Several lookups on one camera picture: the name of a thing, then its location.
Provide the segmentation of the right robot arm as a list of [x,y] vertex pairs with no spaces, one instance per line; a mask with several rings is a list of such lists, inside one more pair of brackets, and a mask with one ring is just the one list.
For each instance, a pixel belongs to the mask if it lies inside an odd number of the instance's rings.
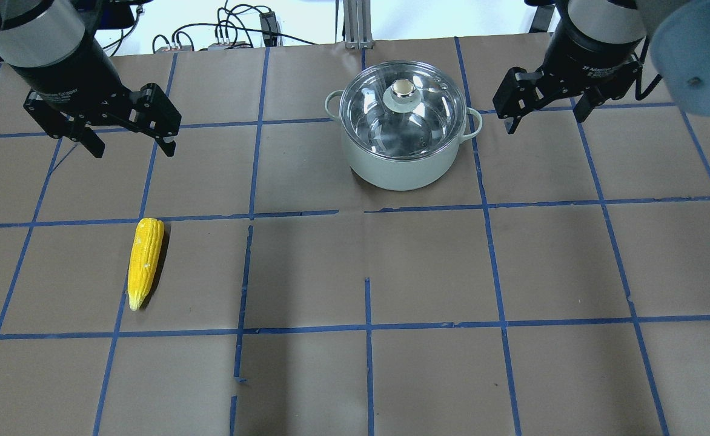
[[576,97],[577,122],[635,88],[665,84],[682,110],[710,117],[710,1],[532,1],[559,13],[543,63],[511,67],[493,97],[508,133],[549,103]]

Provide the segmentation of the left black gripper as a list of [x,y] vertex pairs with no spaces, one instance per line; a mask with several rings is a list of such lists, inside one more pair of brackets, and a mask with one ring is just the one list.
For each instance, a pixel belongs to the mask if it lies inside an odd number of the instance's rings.
[[24,110],[50,136],[73,136],[93,157],[102,158],[105,143],[91,129],[118,126],[156,137],[167,157],[176,151],[182,116],[158,83],[126,87],[105,55],[67,58],[46,67],[26,67],[30,91]]

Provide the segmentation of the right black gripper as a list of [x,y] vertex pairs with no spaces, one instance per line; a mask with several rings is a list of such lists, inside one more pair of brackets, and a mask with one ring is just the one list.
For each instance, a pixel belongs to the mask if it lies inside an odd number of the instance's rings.
[[574,118],[580,124],[600,105],[625,97],[642,72],[634,53],[642,39],[615,44],[576,27],[557,28],[541,66],[533,72],[511,67],[494,94],[507,134],[516,132],[522,117],[566,97],[578,98]]

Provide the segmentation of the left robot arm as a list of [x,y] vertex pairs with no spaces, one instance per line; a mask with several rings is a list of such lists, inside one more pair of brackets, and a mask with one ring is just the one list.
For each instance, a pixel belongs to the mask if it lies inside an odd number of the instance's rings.
[[29,86],[23,107],[54,139],[68,138],[94,157],[105,151],[94,127],[122,127],[152,138],[167,157],[182,116],[163,88],[131,91],[95,33],[106,1],[0,1],[0,57]]

